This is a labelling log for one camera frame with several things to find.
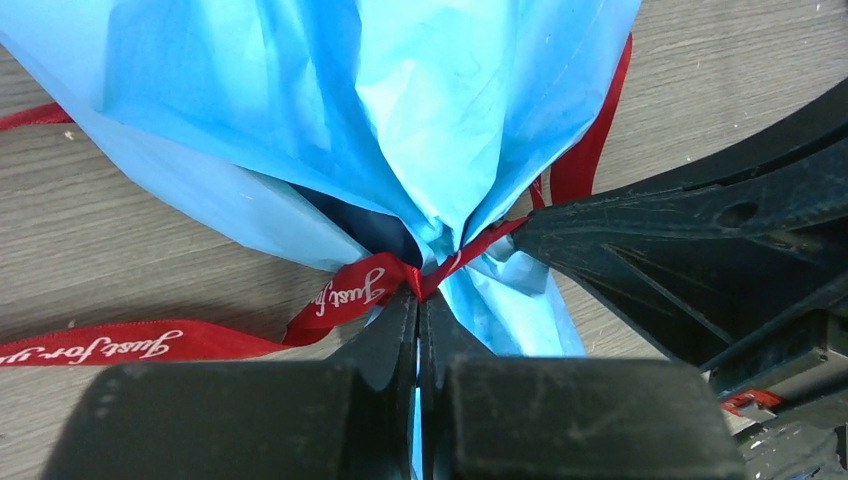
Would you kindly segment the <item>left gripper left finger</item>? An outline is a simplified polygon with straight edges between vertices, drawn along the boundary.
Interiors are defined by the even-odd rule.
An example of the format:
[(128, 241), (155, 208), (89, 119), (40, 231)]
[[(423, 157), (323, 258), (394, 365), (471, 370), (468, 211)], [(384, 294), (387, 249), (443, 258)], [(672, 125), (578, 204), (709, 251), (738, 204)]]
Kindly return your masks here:
[(108, 368), (43, 477), (409, 479), (417, 314), (402, 289), (323, 360)]

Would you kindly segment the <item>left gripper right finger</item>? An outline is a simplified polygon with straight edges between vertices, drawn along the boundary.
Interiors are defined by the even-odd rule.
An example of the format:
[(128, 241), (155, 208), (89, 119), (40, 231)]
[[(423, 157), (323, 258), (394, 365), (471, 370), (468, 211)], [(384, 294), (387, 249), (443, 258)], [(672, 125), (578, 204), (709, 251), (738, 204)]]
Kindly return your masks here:
[(426, 479), (742, 479), (684, 363), (497, 356), (440, 296), (418, 314)]

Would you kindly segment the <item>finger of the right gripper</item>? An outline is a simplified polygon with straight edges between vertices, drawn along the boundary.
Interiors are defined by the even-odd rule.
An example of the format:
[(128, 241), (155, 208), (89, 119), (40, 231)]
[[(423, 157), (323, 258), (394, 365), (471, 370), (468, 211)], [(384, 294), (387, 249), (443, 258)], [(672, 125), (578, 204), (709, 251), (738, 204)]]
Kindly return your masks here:
[(664, 355), (714, 370), (847, 313), (847, 86), (702, 159), (533, 213), (515, 246)]

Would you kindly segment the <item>red ribbon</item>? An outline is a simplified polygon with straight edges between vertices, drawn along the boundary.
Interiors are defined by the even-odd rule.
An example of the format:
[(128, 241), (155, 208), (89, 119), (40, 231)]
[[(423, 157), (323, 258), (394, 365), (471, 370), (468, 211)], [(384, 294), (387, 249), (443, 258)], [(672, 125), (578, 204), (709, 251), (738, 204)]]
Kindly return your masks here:
[[(542, 181), (529, 188), (541, 209), (591, 194), (630, 65), (627, 43), (598, 117), (582, 139), (549, 170), (549, 193)], [(423, 302), (457, 270), (482, 255), (493, 243), (525, 223), (524, 218), (492, 225), (429, 274), (390, 253), (372, 255), (339, 270), (320, 293), (288, 324), (284, 338), (273, 342), (220, 325), (196, 320), (153, 320), (97, 325), (36, 336), (1, 347), (2, 367), (103, 366), (135, 361), (240, 360), (305, 347), (323, 340), (333, 328), (386, 305), (403, 286)]]

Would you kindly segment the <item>pink flower bouquet blue wrap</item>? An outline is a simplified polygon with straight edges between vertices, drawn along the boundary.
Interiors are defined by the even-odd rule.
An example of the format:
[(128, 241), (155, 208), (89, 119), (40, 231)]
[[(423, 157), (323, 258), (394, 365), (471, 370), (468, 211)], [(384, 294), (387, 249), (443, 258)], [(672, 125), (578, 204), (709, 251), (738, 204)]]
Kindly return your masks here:
[[(255, 250), (429, 274), (577, 144), (636, 1), (5, 1), (1, 42), (131, 180)], [(581, 356), (508, 234), (436, 293), (498, 354)]]

